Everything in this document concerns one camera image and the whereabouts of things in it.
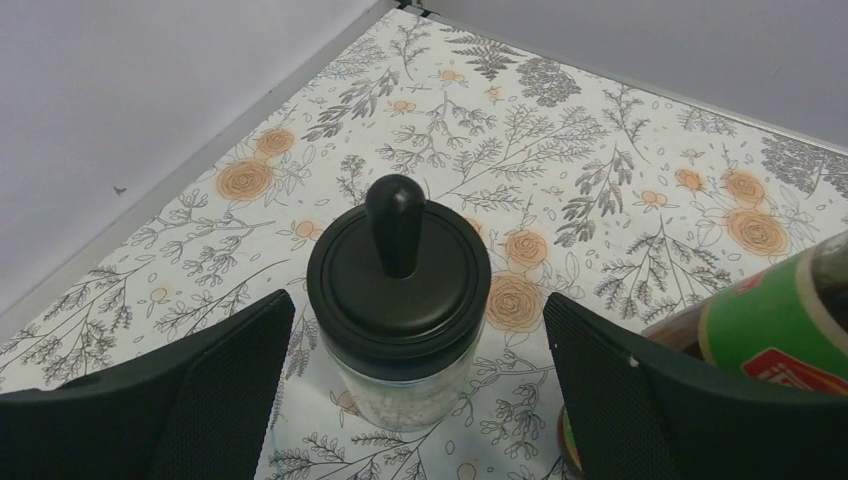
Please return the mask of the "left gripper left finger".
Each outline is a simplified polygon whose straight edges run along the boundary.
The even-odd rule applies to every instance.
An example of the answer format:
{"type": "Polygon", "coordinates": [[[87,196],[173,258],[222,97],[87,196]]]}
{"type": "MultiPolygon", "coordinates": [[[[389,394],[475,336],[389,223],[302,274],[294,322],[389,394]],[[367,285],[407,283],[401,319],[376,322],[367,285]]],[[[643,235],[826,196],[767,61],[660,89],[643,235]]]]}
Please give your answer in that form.
{"type": "Polygon", "coordinates": [[[275,291],[52,389],[1,397],[5,479],[251,479],[293,325],[275,291]]]}

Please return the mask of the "green label sauce bottle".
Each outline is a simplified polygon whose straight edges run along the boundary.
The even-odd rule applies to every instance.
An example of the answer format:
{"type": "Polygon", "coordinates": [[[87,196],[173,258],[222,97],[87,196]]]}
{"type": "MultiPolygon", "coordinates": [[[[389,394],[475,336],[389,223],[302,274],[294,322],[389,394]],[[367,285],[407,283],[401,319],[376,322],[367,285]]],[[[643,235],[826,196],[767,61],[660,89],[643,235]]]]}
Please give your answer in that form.
{"type": "MultiPolygon", "coordinates": [[[[723,370],[847,400],[847,237],[834,236],[638,335],[723,370]]],[[[561,425],[563,451],[583,477],[565,407],[561,425]]]]}

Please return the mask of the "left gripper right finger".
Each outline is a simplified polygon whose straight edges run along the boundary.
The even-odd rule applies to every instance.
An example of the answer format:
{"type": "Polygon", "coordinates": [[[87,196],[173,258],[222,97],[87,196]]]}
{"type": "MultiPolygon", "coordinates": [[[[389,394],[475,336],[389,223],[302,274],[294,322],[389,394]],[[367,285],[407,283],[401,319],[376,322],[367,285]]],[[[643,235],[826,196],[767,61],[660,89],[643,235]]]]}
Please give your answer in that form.
{"type": "Polygon", "coordinates": [[[847,400],[672,351],[554,293],[544,323],[586,479],[843,479],[847,400]]]}

